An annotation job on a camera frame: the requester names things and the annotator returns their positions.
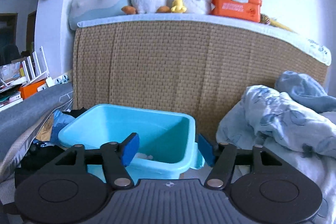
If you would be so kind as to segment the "pile of dark clothes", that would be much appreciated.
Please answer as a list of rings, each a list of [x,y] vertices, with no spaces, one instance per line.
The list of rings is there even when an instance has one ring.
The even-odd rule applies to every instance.
[[[58,138],[60,131],[86,111],[84,107],[71,111],[55,110],[33,139],[20,166],[15,169],[15,186],[64,152]]]

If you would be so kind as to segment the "blue floral duvet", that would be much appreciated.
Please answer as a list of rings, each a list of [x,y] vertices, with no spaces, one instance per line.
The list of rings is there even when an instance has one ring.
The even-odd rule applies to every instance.
[[[335,223],[335,97],[312,77],[285,71],[273,88],[253,85],[220,121],[218,143],[262,145],[321,189],[314,223]]]

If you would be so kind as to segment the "woven rattan headboard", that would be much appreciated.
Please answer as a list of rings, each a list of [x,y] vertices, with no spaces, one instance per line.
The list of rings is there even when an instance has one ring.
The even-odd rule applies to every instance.
[[[330,50],[295,32],[194,14],[82,21],[73,46],[74,106],[101,103],[186,113],[214,138],[246,87],[281,73],[325,82]]]

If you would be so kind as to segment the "white power strip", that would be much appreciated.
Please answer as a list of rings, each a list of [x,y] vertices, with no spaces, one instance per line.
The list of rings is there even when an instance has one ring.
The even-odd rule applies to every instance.
[[[70,82],[72,82],[72,70],[63,73],[61,76],[58,76],[54,79],[51,77],[46,78],[44,84],[42,84],[37,88],[37,92],[40,92],[54,85],[66,84]]]

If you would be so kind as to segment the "grey pillow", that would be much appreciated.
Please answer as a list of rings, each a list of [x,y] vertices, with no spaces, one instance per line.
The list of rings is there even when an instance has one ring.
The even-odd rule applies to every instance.
[[[72,105],[73,92],[71,83],[55,85],[1,111],[1,181],[11,176],[49,117]]]

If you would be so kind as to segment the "white wifi router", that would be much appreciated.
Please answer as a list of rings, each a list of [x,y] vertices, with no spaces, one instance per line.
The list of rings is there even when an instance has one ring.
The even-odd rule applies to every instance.
[[[27,57],[21,62],[23,73],[26,78],[26,85],[34,84],[41,80],[46,80],[50,76],[44,49],[33,52],[33,57]]]

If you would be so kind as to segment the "yellow item on headboard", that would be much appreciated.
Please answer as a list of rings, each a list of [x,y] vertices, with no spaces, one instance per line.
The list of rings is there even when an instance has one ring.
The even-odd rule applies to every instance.
[[[289,27],[277,22],[274,19],[271,19],[269,16],[265,15],[265,14],[261,14],[260,16],[260,23],[265,24],[265,25],[269,25],[269,26],[273,26],[273,27],[277,27],[277,28],[281,28],[283,30],[287,30],[290,32],[293,32],[293,30],[291,30]]]

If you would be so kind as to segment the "orange first aid box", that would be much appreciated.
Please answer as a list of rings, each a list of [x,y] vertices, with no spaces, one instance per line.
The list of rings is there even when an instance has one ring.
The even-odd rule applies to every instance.
[[[262,0],[211,0],[211,15],[260,22]]]

